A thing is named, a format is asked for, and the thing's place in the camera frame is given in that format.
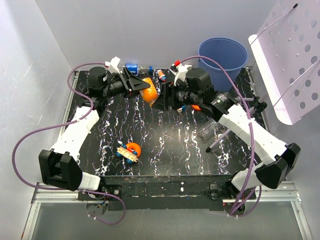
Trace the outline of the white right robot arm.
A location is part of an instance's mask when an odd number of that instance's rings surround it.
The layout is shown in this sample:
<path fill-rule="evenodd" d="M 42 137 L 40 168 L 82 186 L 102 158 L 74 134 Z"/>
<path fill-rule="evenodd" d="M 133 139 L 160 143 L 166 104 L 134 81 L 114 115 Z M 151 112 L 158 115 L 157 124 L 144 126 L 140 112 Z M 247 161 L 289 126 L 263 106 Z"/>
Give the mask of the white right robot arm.
<path fill-rule="evenodd" d="M 183 105 L 199 106 L 202 113 L 231 130 L 261 160 L 260 164 L 228 179 L 224 189 L 230 198 L 237 199 L 245 190 L 257 186 L 276 189 L 296 165 L 301 148 L 270 134 L 229 93 L 216 91 L 202 68 L 189 70 L 185 80 L 178 79 L 177 84 L 162 83 L 160 95 L 151 106 L 176 110 Z"/>

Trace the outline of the orange juice bottle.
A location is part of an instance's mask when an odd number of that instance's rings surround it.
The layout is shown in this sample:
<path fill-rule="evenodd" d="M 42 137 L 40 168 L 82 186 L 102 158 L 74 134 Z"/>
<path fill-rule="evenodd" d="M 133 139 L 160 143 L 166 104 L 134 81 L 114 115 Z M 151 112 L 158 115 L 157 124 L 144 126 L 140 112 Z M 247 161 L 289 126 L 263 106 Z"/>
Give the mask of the orange juice bottle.
<path fill-rule="evenodd" d="M 139 91 L 142 99 L 148 103 L 150 107 L 154 104 L 154 102 L 158 99 L 157 89 L 150 77 L 145 77 L 142 79 L 145 83 L 148 83 L 150 87 L 142 89 Z"/>

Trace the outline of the clear Pepsi bottle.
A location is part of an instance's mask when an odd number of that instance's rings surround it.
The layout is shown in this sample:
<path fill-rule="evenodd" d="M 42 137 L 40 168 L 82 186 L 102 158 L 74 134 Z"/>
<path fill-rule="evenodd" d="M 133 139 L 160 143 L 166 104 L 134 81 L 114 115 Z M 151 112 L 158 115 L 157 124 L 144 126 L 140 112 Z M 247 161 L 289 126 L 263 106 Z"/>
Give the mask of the clear Pepsi bottle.
<path fill-rule="evenodd" d="M 130 73 L 133 75 L 148 74 L 153 71 L 153 67 L 150 65 L 141 65 L 137 63 L 126 63 L 124 65 Z"/>

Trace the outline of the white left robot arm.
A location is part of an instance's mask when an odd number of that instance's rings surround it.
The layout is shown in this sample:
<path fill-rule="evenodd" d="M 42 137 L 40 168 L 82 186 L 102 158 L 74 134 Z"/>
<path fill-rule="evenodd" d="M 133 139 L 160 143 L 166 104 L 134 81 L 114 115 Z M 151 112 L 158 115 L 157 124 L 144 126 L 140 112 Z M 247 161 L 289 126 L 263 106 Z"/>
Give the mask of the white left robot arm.
<path fill-rule="evenodd" d="M 102 66 L 87 72 L 89 86 L 83 90 L 85 98 L 75 110 L 70 124 L 57 142 L 38 156 L 44 184 L 69 191 L 89 190 L 95 200 L 106 196 L 106 187 L 97 175 L 83 172 L 77 163 L 80 149 L 108 105 L 108 99 L 117 95 L 126 98 L 141 95 L 151 103 L 157 98 L 157 90 L 149 77 L 143 79 L 123 70 Z"/>

